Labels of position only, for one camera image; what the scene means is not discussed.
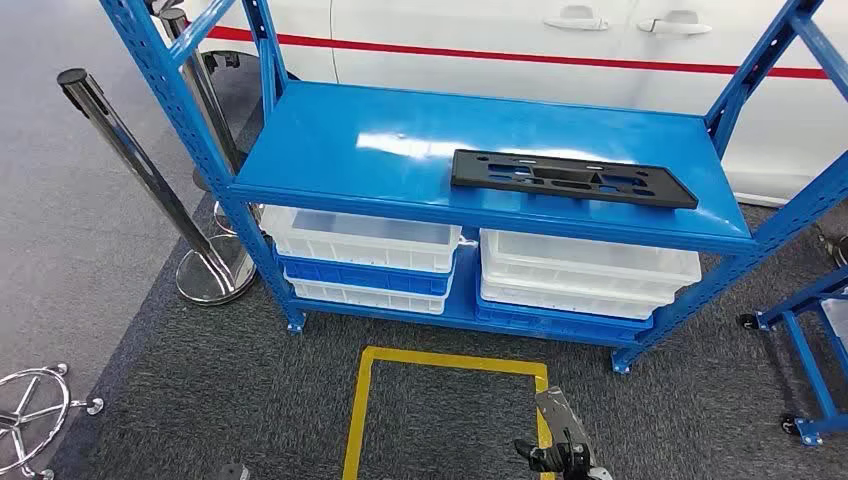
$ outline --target robotic arm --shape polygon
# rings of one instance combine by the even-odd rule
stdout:
[[[564,480],[612,480],[606,469],[592,465],[586,434],[559,387],[538,393],[536,405],[548,422],[554,445],[539,448],[520,439],[513,442],[518,454],[527,459],[530,470],[562,473]]]

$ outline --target shelf upright post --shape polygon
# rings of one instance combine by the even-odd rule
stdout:
[[[812,21],[812,15],[823,1],[788,0],[704,116],[707,132],[712,136],[719,156],[724,153],[730,140],[733,125],[744,103],[742,100],[753,93],[789,43],[799,34],[828,78],[848,99],[848,64]],[[794,238],[801,229],[848,197],[846,171],[848,151],[757,229],[753,235],[756,247],[752,251],[726,257],[674,303],[657,309],[654,312],[654,328],[636,338],[640,346],[620,348],[613,352],[613,370],[629,372],[630,364],[639,354],[659,343],[671,330]]]
[[[242,0],[253,41],[259,53],[259,74],[262,84],[262,113],[267,120],[286,89],[288,73],[271,11],[265,0]]]
[[[683,292],[671,305],[654,312],[654,328],[636,336],[641,344],[612,353],[613,370],[627,373],[630,364],[671,330],[694,315],[716,295],[752,271],[778,248],[794,238],[827,210],[848,197],[848,151],[844,152],[756,232],[757,247],[751,252],[724,258],[697,284]]]
[[[159,19],[165,28],[165,34],[172,41],[176,40],[188,26],[186,14],[179,8],[169,8],[159,12]],[[200,107],[203,119],[206,120],[209,129],[215,132],[213,138],[221,149],[224,159],[229,163],[232,172],[238,174],[244,163],[244,153],[236,147],[224,110],[212,86],[212,79],[209,78],[209,72],[197,49],[191,52],[183,64],[183,77]]]
[[[245,1],[249,1],[251,5],[255,2],[267,12],[265,0]],[[228,188],[235,178],[233,172],[215,143],[213,134],[179,71],[190,50],[208,34],[234,0],[212,0],[209,7],[194,19],[170,48],[159,36],[142,0],[100,0],[100,3],[186,146],[206,185],[221,203],[274,299],[285,311],[289,330],[301,331],[305,321],[303,312],[290,305],[291,291],[271,255],[267,241],[254,221],[248,203],[229,194]],[[259,26],[266,32],[273,31],[273,27],[251,22],[252,29]],[[253,36],[257,38],[257,30],[253,30]]]

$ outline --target caster wheel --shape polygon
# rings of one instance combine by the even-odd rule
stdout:
[[[68,374],[68,364],[67,363],[57,363],[53,367],[50,368],[54,372],[58,373],[61,376],[65,376]]]
[[[757,322],[757,316],[750,313],[743,313],[736,317],[736,323],[745,330],[760,329],[760,324]]]
[[[89,400],[88,407],[85,409],[86,413],[89,415],[97,415],[101,410],[103,410],[102,398],[93,398]]]
[[[801,431],[798,430],[798,425],[795,423],[797,418],[798,417],[792,414],[786,414],[780,417],[780,428],[783,430],[783,433],[794,437],[801,436]]]

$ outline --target yellow tape marking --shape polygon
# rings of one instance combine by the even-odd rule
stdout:
[[[536,393],[548,388],[548,367],[544,363],[501,360],[498,358],[469,357],[465,355],[447,355],[444,353],[416,352],[395,348],[366,347],[359,362],[359,375],[356,378],[356,391],[353,396],[353,413],[350,420],[350,432],[347,437],[343,480],[356,480],[359,474],[359,457],[362,451],[362,437],[365,435],[365,412],[368,410],[368,392],[371,390],[371,365],[374,360],[388,362],[414,363],[434,367],[464,368],[488,372],[518,373],[532,375],[536,383]],[[536,428],[540,447],[551,446],[551,432],[536,409]],[[543,473],[541,480],[554,480],[553,473]]]

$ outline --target car body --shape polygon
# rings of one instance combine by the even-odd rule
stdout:
[[[207,0],[179,5],[189,17]],[[286,68],[318,82],[705,113],[784,0],[268,0]],[[848,4],[816,15],[848,45]],[[251,55],[232,8],[200,49]],[[844,151],[848,109],[795,41],[742,111],[737,197],[785,203]]]

